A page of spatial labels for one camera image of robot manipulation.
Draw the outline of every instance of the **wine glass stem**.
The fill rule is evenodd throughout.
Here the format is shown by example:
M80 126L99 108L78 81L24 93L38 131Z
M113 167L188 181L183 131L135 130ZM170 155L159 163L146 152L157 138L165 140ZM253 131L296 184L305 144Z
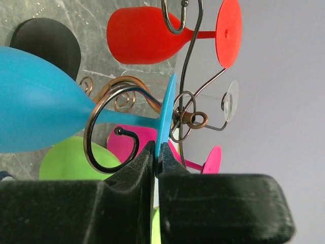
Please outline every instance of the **wine glass stem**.
M215 38L215 31L198 33L198 39L207 39L207 38Z

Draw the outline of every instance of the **lime green object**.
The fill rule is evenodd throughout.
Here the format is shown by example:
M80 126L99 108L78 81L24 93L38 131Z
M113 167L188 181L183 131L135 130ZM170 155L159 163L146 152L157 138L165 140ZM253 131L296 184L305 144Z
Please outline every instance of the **lime green object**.
M120 161L106 148L91 144L96 160L105 167L120 165ZM88 163L83 138L73 136L53 146L45 155L40 167L40 180L104 180L111 174L102 174Z
M159 209L157 209L157 211L155 212L153 219L152 219L151 243L152 244L161 244Z

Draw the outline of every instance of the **gray marble surface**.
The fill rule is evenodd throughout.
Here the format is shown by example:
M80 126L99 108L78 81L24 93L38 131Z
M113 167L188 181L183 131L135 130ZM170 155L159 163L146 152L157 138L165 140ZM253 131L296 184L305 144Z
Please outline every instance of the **gray marble surface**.
M178 16L179 1L168 2L169 11ZM38 17L58 20L75 34L79 42L82 60L77 82L86 75L94 79L91 98L111 79L122 74L129 74L142 79L149 86L152 94L162 100L176 63L176 57L156 65L123 65L114 59L106 42L106 25L115 10L144 5L160 7L160 0L2 1L0 2L0 45L8 46L15 28L25 20ZM137 96L132 113L157 117L141 96ZM97 125L93 141L106 146L107 137L113 127L113 124ZM8 170L17 179L38 179L40 163L48 150L49 148L45 148L21 154L0 154L0 171Z

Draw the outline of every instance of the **gray wall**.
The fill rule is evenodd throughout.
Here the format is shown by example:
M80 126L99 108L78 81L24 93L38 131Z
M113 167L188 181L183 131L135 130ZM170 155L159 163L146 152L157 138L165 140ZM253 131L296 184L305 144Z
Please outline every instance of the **gray wall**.
M215 28L220 4L221 0L204 0L202 30ZM325 2L240 4L243 37L238 59L198 98L209 123L221 126L221 96L231 81L238 80L237 114L223 132L193 132L184 143L186 158L204 162L212 147L221 145L222 173L275 177L297 225L292 243L324 243ZM190 28L196 22L197 5L191 1L188 8ZM183 48L177 59L179 77L186 51ZM185 88L194 92L220 69L214 40L198 40Z

